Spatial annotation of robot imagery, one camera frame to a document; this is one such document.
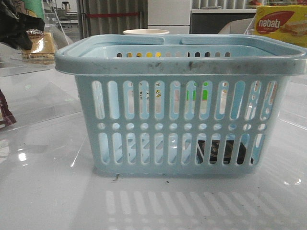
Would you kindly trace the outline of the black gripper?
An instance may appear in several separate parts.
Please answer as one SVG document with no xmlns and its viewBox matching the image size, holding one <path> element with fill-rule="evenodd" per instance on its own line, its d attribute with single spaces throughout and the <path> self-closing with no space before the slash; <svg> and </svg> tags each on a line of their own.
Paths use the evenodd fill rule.
<svg viewBox="0 0 307 230">
<path fill-rule="evenodd" d="M 43 31 L 45 23 L 41 18 L 18 12 L 11 0 L 0 2 L 0 42 L 14 49 L 32 49 L 27 31 Z"/>
</svg>

